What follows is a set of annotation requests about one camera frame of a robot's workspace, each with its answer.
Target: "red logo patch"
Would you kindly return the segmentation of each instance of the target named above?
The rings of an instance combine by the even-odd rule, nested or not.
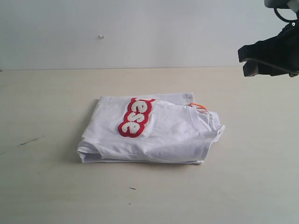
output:
[[[132,98],[123,122],[118,125],[118,132],[124,137],[131,138],[141,135],[145,129],[145,124],[149,121],[152,109],[151,102],[153,101],[155,99]]]

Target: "white wall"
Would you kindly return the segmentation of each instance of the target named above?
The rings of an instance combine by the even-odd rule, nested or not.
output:
[[[1,0],[0,69],[237,65],[283,26],[263,0]]]

